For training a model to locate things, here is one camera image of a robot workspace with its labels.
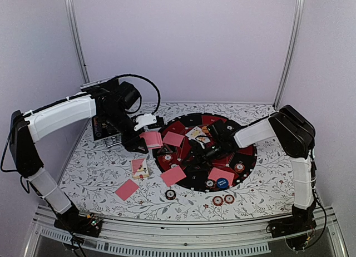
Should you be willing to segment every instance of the table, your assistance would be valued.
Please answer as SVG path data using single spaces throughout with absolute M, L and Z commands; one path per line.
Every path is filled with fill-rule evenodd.
M 155 104 L 142 105 L 141 111 L 153 111 Z M 193 112 L 226 116 L 241 125 L 273 113 L 272 105 L 232 103 L 163 103 L 156 115 L 165 122 Z M 89 124 L 76 147 L 60 181 L 60 188 L 82 211 L 123 218 L 171 221 L 220 221 L 256 219 L 291 212 L 294 187 L 289 157 L 276 139 L 256 144 L 258 158 L 252 173 L 240 184 L 214 193 L 197 192 L 173 185 L 167 187 L 152 152 L 127 152 L 118 145 L 107 149 L 93 142 Z M 140 188 L 126 201 L 114 192 L 132 178 L 131 160 L 145 157 L 150 177 L 137 180 Z M 165 192 L 173 189 L 175 200 Z M 214 196 L 232 194 L 233 204 L 215 206 Z

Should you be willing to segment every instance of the floral tablecloth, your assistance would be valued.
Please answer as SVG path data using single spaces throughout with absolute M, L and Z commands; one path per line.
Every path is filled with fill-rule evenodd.
M 155 104 L 144 104 L 142 111 L 153 111 Z M 156 115 L 165 122 L 193 113 L 209 112 L 226 116 L 241 125 L 253 122 L 274 112 L 270 105 L 242 105 L 226 103 L 164 103 Z M 276 139 L 257 145 L 256 167 L 248 178 L 224 191 L 204 193 L 178 185 L 167 187 L 160 177 L 152 153 L 127 152 L 122 146 L 107 149 L 93 142 L 91 125 L 87 126 L 60 182 L 60 188 L 80 210 L 126 218 L 212 221 L 258 218 L 291 211 L 294 187 L 289 157 Z M 114 192 L 132 178 L 131 160 L 145 157 L 150 177 L 137 180 L 140 188 L 126 201 Z M 174 200 L 167 200 L 165 192 L 173 189 Z M 233 204 L 215 206 L 214 196 L 232 194 Z

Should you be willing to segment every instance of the floral pattern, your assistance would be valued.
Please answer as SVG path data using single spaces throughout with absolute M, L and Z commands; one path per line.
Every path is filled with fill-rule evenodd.
M 143 112 L 153 111 L 155 104 L 142 106 Z M 241 125 L 251 123 L 274 112 L 270 105 L 241 105 L 225 103 L 164 103 L 158 112 L 165 121 L 192 112 L 209 112 L 226 116 Z M 248 178 L 227 190 L 203 193 L 172 185 L 167 187 L 152 152 L 127 152 L 122 146 L 107 149 L 93 142 L 91 125 L 87 126 L 71 157 L 60 187 L 80 210 L 125 218 L 216 221 L 258 218 L 291 211 L 294 198 L 293 173 L 289 157 L 276 139 L 256 144 L 258 159 Z M 137 180 L 140 188 L 126 201 L 115 191 L 132 178 L 131 160 L 145 157 L 150 177 Z M 174 200 L 165 192 L 175 190 Z M 232 204 L 215 206 L 214 196 L 235 197 Z

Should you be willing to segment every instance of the red and black circular mat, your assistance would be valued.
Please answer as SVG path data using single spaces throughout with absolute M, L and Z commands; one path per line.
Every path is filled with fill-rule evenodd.
M 213 115 L 210 113 L 191 113 L 171 120 L 163 126 L 159 132 L 162 134 L 162 138 L 164 138 L 169 131 L 185 136 L 185 134 L 192 130 L 195 126 L 206 130 L 206 126 L 211 125 L 217 120 L 223 120 L 225 122 L 228 119 L 224 116 Z M 209 139 L 211 142 L 205 144 L 206 147 L 209 147 L 214 143 L 212 138 L 209 137 Z M 164 145 L 163 149 L 153 150 L 153 156 L 157 166 L 162 172 L 165 172 L 176 165 L 179 165 L 183 169 L 187 177 L 179 181 L 177 183 L 178 185 L 196 191 L 205 192 L 207 189 L 209 189 L 209 191 L 220 191 L 221 189 L 217 186 L 208 188 L 205 185 L 210 171 L 199 170 L 199 167 L 194 170 L 185 170 L 185 166 L 181 162 L 187 156 L 190 149 L 191 146 L 189 144 L 189 139 L 185 136 L 180 147 Z M 244 149 L 239 149 L 237 152 L 234 152 L 220 160 L 213 160 L 212 164 L 215 168 L 234 173 L 232 186 L 236 186 L 250 175 L 256 165 L 256 159 L 257 149 L 254 145 L 251 145 Z

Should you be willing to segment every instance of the metal vent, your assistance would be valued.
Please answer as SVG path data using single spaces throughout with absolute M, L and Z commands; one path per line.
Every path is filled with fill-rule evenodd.
M 64 233 L 64 231 L 53 230 L 46 227 L 42 228 L 41 235 L 63 243 L 69 243 L 71 241 L 71 235 Z M 96 241 L 96 243 L 92 243 L 91 245 L 93 245 L 93 247 L 86 246 L 85 243 L 83 248 L 128 257 L 233 257 L 254 256 L 271 252 L 269 250 L 268 243 L 208 250 L 153 249 L 135 246 L 124 246 L 103 241 Z

